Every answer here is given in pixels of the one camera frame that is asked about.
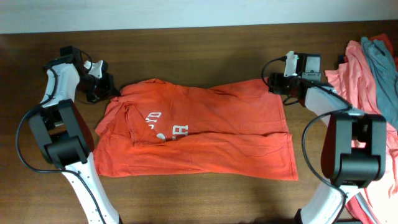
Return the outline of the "orange printed t-shirt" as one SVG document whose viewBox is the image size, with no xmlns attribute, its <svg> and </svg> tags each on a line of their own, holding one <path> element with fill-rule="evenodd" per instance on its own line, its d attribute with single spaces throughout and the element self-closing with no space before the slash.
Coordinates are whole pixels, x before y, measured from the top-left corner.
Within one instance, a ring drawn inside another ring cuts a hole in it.
<svg viewBox="0 0 398 224">
<path fill-rule="evenodd" d="M 111 100 L 96 133 L 99 175 L 298 178 L 281 97 L 260 79 L 209 89 L 159 79 L 128 85 Z"/>
</svg>

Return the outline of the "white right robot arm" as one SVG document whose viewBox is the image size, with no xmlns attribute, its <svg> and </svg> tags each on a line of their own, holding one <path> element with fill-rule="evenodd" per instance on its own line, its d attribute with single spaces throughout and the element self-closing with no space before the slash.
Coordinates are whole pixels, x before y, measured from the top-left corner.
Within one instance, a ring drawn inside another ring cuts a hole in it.
<svg viewBox="0 0 398 224">
<path fill-rule="evenodd" d="M 284 72 L 261 73 L 269 93 L 285 95 L 316 114 L 303 130 L 301 148 L 308 168 L 321 183 L 309 203 L 297 210 L 294 222 L 339 223 L 349 200 L 385 173 L 386 119 L 355 108 L 331 84 L 322 82 L 320 55 L 290 51 L 279 60 L 285 62 Z M 327 126 L 321 172 L 311 165 L 305 144 L 308 130 L 317 121 Z"/>
</svg>

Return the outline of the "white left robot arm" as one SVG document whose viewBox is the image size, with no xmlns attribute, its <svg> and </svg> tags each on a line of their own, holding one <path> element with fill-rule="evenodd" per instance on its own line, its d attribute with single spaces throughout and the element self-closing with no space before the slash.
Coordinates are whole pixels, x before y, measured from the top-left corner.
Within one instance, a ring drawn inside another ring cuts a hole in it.
<svg viewBox="0 0 398 224">
<path fill-rule="evenodd" d="M 75 105 L 78 91 L 95 104 L 120 95 L 104 60 L 84 60 L 88 54 L 74 46 L 60 48 L 59 58 L 44 65 L 48 76 L 42 101 L 22 118 L 44 160 L 53 169 L 43 174 L 63 174 L 72 186 L 89 223 L 121 223 L 95 169 L 95 144 L 91 131 Z"/>
</svg>

